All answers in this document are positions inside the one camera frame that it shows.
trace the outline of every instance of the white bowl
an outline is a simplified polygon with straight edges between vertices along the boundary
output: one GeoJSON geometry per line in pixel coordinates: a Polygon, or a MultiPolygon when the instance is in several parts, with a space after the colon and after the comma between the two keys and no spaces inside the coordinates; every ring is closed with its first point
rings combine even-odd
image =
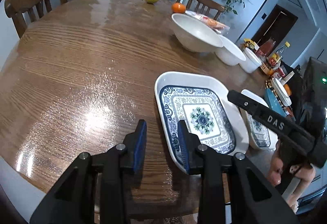
{"type": "Polygon", "coordinates": [[[246,56],[246,61],[240,62],[240,66],[245,72],[251,74],[261,66],[262,61],[249,48],[245,48],[244,54],[246,56]]]}
{"type": "Polygon", "coordinates": [[[171,15],[175,35],[183,47],[191,52],[214,52],[223,47],[220,37],[201,21],[179,13],[171,15]]]}
{"type": "Polygon", "coordinates": [[[245,55],[235,43],[222,35],[219,37],[223,41],[224,47],[217,49],[215,53],[221,61],[229,66],[235,66],[242,61],[246,61],[245,55]]]}

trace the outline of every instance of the doorway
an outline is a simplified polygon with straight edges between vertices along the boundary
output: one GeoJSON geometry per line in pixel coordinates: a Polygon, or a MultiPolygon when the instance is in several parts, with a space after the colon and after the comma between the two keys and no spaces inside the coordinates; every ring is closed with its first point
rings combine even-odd
{"type": "Polygon", "coordinates": [[[297,16],[290,13],[285,8],[276,5],[256,34],[252,37],[252,40],[261,46],[270,38],[273,38],[276,41],[274,46],[275,49],[286,37],[297,20],[297,16]]]}

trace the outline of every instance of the glassware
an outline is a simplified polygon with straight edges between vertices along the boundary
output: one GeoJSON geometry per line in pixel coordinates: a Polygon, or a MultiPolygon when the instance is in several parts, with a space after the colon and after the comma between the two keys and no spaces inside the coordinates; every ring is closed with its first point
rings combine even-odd
{"type": "Polygon", "coordinates": [[[265,62],[267,59],[267,56],[271,53],[272,49],[275,46],[275,40],[273,38],[270,38],[260,46],[260,48],[256,51],[256,55],[261,59],[262,62],[265,62]]]}
{"type": "Polygon", "coordinates": [[[274,52],[272,55],[269,56],[268,62],[269,64],[274,67],[276,64],[282,59],[282,53],[291,45],[288,42],[285,42],[285,44],[280,47],[276,52],[274,52]]]}

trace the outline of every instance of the wooden dining table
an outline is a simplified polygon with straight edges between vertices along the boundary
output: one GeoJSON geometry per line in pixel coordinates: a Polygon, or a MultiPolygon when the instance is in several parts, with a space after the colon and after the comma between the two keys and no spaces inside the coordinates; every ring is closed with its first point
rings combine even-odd
{"type": "Polygon", "coordinates": [[[73,0],[30,24],[0,74],[0,155],[47,192],[81,152],[121,143],[147,122],[143,174],[124,178],[131,218],[197,212],[201,179],[172,161],[154,84],[166,71],[212,76],[229,90],[264,94],[266,77],[185,50],[171,2],[73,0]]]}

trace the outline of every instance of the hanging plant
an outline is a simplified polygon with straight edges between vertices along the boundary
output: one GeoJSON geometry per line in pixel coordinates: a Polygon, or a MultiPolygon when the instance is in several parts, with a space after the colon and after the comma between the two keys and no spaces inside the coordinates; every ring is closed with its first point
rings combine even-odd
{"type": "Polygon", "coordinates": [[[233,12],[235,15],[238,15],[238,12],[234,9],[236,3],[243,4],[243,8],[245,8],[245,3],[243,0],[227,0],[225,5],[225,12],[233,12]]]}

